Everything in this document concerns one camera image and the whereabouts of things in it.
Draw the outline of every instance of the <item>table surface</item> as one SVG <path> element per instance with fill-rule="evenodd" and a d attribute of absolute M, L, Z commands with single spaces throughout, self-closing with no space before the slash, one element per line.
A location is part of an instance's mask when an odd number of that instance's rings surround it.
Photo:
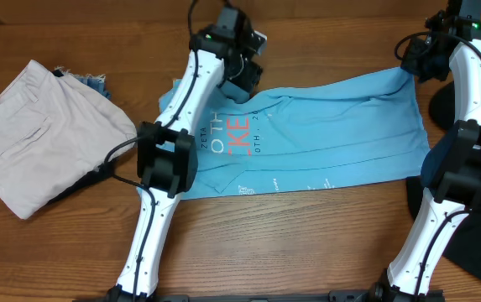
<path fill-rule="evenodd" d="M 269 37 L 259 89 L 308 87 L 397 66 L 397 41 L 423 18 L 295 18 L 257 22 Z M 184 23 L 0 26 L 0 91 L 31 59 L 107 75 L 112 101 L 135 122 L 158 116 L 158 98 L 182 76 Z M 427 114 L 443 84 L 417 86 Z M 118 167 L 135 178 L 132 152 Z M 0 301 L 71 301 L 104 295 L 125 263 L 139 214 L 133 187 L 94 185 L 20 221 L 0 200 Z M 160 294 L 326 293 L 366 289 L 411 228 L 404 181 L 338 190 L 181 202 L 159 271 Z M 443 258 L 431 280 L 448 301 L 480 301 L 481 283 Z"/>

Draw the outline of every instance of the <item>brown tabletop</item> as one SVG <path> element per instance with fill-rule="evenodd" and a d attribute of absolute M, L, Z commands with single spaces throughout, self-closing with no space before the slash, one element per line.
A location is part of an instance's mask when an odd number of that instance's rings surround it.
<path fill-rule="evenodd" d="M 269 37 L 259 89 L 319 86 L 395 67 L 397 41 L 423 18 L 296 18 L 260 21 Z M 105 74 L 112 101 L 134 121 L 153 121 L 158 98 L 182 77 L 185 23 L 0 26 L 0 92 L 37 60 Z M 442 131 L 427 114 L 443 84 L 417 86 L 431 144 Z M 136 178 L 132 152 L 118 167 Z M 57 302 L 104 295 L 120 274 L 139 214 L 135 189 L 116 180 L 85 189 L 20 221 L 0 200 L 0 301 Z M 366 289 L 411 228 L 405 183 L 183 201 L 172 221 L 159 293 L 326 293 Z M 432 289 L 448 301 L 481 301 L 481 283 L 443 258 Z"/>

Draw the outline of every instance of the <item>blue t-shirt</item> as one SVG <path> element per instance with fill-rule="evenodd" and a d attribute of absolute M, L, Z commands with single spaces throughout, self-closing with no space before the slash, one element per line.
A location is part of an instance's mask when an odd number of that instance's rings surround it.
<path fill-rule="evenodd" d="M 233 89 L 216 89 L 201 115 L 199 169 L 183 199 L 400 180 L 418 175 L 429 151 L 413 76 L 401 68 L 271 89 L 245 104 L 227 97 L 245 93 Z"/>

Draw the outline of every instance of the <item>beige cloth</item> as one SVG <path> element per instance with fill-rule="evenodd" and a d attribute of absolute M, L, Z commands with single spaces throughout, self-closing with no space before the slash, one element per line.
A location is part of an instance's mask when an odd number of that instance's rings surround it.
<path fill-rule="evenodd" d="M 135 136 L 107 98 L 31 60 L 0 95 L 0 197 L 27 219 Z"/>

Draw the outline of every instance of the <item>red lettering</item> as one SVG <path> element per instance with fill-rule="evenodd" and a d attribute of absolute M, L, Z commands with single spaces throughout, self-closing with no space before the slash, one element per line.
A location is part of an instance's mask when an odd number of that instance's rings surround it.
<path fill-rule="evenodd" d="M 246 126 L 240 126 L 238 125 L 238 119 L 237 119 L 237 124 L 234 126 L 231 126 L 231 120 L 227 118 L 227 129 L 229 130 L 249 130 L 249 118 L 246 117 Z"/>
<path fill-rule="evenodd" d="M 243 136 L 239 137 L 239 138 L 235 138 L 234 135 L 232 135 L 231 133 L 227 133 L 227 135 L 233 139 L 234 143 L 229 143 L 229 146 L 249 146 L 249 143 L 246 142 L 246 143 L 243 143 L 242 140 L 245 139 L 249 133 L 246 132 L 243 134 Z"/>

